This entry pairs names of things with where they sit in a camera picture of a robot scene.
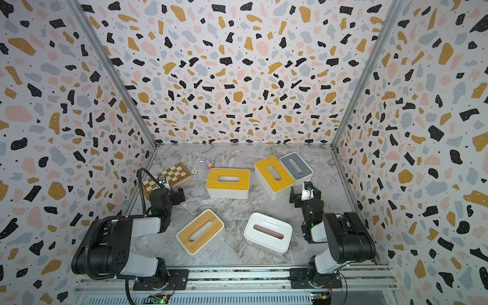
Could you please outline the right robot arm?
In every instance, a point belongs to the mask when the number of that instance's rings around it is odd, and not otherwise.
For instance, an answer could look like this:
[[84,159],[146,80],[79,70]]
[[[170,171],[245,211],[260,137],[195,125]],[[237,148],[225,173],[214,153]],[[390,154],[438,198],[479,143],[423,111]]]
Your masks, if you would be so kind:
[[340,279],[336,274],[341,268],[374,260],[376,246],[356,212],[325,213],[322,192],[310,181],[303,183],[299,193],[291,188],[289,202],[302,211],[303,238],[310,244],[326,243],[328,246],[310,259],[306,269],[291,271],[293,288],[302,285],[333,287],[333,279]]

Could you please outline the grey lid tissue box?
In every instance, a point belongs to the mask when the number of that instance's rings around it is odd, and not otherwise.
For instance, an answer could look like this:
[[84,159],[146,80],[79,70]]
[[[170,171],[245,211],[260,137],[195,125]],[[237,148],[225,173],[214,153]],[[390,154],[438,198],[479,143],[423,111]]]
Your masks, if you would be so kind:
[[279,161],[295,180],[294,186],[300,186],[306,181],[311,181],[313,170],[298,153],[292,152],[282,156]]

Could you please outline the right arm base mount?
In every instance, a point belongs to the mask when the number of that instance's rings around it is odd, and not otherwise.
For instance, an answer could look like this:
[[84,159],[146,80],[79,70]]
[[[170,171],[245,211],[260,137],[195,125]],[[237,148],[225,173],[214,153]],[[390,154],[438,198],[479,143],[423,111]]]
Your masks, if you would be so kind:
[[343,287],[341,277],[337,273],[320,274],[310,268],[291,268],[289,273],[292,289],[336,289]]

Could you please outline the white pink tissue box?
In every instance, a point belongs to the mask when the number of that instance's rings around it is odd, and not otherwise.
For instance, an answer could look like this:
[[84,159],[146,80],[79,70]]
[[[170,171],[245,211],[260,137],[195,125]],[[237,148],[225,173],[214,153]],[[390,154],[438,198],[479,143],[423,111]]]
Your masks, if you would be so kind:
[[293,234],[292,226],[281,220],[253,213],[244,231],[245,240],[254,247],[276,255],[285,255]]

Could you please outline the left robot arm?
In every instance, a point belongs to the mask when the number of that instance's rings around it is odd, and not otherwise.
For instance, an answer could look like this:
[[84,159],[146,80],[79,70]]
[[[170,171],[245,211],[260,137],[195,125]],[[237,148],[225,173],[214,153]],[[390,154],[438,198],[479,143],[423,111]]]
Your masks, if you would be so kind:
[[164,233],[174,206],[185,200],[183,188],[158,188],[150,194],[151,206],[145,214],[96,219],[72,259],[72,272],[92,280],[134,280],[139,290],[174,288],[163,258],[138,254],[133,248],[142,238]]

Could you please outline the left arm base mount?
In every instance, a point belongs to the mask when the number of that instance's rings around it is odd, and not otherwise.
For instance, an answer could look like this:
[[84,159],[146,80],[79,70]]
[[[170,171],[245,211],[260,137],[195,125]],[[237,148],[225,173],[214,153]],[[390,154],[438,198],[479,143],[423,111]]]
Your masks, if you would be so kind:
[[133,285],[134,291],[171,292],[184,291],[189,278],[188,269],[165,269],[157,271],[156,275],[139,278]]

